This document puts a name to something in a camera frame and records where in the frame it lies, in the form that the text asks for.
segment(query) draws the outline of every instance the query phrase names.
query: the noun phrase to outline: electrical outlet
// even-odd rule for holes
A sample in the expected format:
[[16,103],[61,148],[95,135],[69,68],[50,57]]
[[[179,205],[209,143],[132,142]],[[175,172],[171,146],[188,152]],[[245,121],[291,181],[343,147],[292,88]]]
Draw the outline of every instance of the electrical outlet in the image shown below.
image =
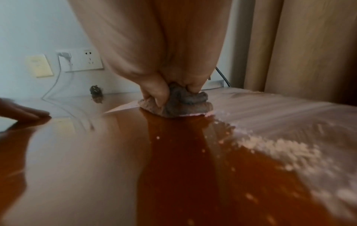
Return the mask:
[[94,48],[79,48],[69,50],[57,50],[57,52],[68,52],[71,60],[59,57],[62,71],[84,71],[102,69],[103,64],[98,51]]

